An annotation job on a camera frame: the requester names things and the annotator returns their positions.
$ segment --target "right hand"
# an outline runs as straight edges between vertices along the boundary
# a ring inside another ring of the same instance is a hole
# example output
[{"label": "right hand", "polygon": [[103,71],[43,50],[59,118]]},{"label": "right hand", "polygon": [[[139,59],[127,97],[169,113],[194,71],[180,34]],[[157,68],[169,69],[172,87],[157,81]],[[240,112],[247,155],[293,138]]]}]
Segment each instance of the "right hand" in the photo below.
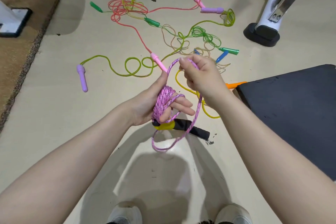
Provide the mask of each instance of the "right hand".
[{"label": "right hand", "polygon": [[[188,59],[192,60],[199,70]],[[181,58],[179,62],[180,70],[184,70],[187,85],[198,91],[209,107],[216,109],[218,100],[230,90],[226,87],[215,63],[211,59],[197,54]]]}]

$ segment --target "beige floor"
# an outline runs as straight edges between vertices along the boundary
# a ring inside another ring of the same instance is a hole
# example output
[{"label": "beige floor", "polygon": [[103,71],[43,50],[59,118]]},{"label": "beige floor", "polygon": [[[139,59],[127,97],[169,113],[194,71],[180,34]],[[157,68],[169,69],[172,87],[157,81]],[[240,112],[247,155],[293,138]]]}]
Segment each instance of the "beige floor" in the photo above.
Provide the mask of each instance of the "beige floor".
[{"label": "beige floor", "polygon": [[[107,55],[118,72],[126,73],[127,57],[148,55],[133,29],[111,22],[110,15],[92,9],[90,1],[106,8],[109,0],[61,0],[0,135],[0,191],[45,154],[147,88],[160,73],[155,69],[148,78],[119,77],[104,59],[97,58],[85,65],[89,91],[82,92],[76,72],[82,60]],[[138,1],[149,9],[195,4],[193,0]],[[297,0],[284,18],[281,39],[273,48],[243,36],[243,29],[256,21],[264,0],[203,1],[208,6],[233,8],[236,13],[231,28],[201,25],[219,36],[222,46],[240,50],[238,56],[228,55],[223,61],[231,63],[223,74],[228,83],[336,64],[335,0]],[[198,10],[161,10],[150,18],[168,23],[183,34],[201,20],[221,21],[217,15],[200,14]],[[127,16],[121,22],[136,26],[160,57],[171,52],[159,29]],[[202,44],[201,39],[193,39],[191,48]],[[165,64],[177,57],[170,57]],[[135,68],[136,63],[130,62],[129,66]],[[146,74],[148,69],[142,68],[139,73]],[[173,76],[168,84],[196,104],[197,98],[182,90]],[[201,112],[196,125],[211,132],[213,145],[189,136],[165,154],[155,153],[151,147],[151,124],[131,128],[66,223],[103,224],[112,207],[124,200],[134,200],[140,206],[144,223],[191,224],[214,219],[229,202],[245,207],[254,223],[280,223],[252,181],[222,122]]]}]

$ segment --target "orange handle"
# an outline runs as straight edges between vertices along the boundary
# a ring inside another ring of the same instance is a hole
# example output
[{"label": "orange handle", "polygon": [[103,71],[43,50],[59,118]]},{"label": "orange handle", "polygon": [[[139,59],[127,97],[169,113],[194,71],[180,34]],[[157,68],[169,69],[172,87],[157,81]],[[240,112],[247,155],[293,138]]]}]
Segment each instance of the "orange handle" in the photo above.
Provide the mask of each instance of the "orange handle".
[{"label": "orange handle", "polygon": [[235,89],[237,88],[240,84],[243,84],[243,83],[246,83],[246,82],[237,82],[237,83],[231,83],[231,84],[228,84],[226,83],[225,85],[227,86],[228,89]]}]

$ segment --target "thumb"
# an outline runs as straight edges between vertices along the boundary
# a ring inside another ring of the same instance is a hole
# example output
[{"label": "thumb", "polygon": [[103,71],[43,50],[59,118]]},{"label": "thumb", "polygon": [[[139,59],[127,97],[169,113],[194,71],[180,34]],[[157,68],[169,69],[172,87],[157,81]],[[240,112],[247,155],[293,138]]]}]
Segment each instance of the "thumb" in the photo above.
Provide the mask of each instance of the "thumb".
[{"label": "thumb", "polygon": [[149,87],[151,91],[155,94],[158,94],[163,86],[166,85],[168,79],[168,74],[165,71],[162,71],[161,75],[157,80]]},{"label": "thumb", "polygon": [[191,79],[194,79],[199,74],[199,70],[195,68],[187,58],[180,59],[180,66],[184,72],[186,72],[191,77]]}]

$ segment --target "hand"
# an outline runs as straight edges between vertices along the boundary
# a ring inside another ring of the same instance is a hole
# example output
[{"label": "hand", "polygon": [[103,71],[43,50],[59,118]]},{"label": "hand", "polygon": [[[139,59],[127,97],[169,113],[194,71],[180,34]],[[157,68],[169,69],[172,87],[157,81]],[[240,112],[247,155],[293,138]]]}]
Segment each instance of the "hand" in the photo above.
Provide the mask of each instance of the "hand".
[{"label": "hand", "polygon": [[[166,85],[167,79],[167,73],[162,72],[160,77],[147,90],[122,103],[129,111],[132,125],[141,125],[151,120],[156,99],[162,87]],[[191,109],[192,106],[193,104],[189,100],[184,97],[179,97],[163,112],[160,117],[160,122],[162,123],[169,119],[172,108],[184,112],[187,115],[195,115],[195,111]]]},{"label": "hand", "polygon": [[[194,61],[199,70],[188,59]],[[215,63],[209,58],[196,54],[189,55],[180,59],[180,70],[184,70],[187,85],[198,91],[207,105],[214,109],[216,109],[216,102],[220,96],[225,92],[230,92]]]}]

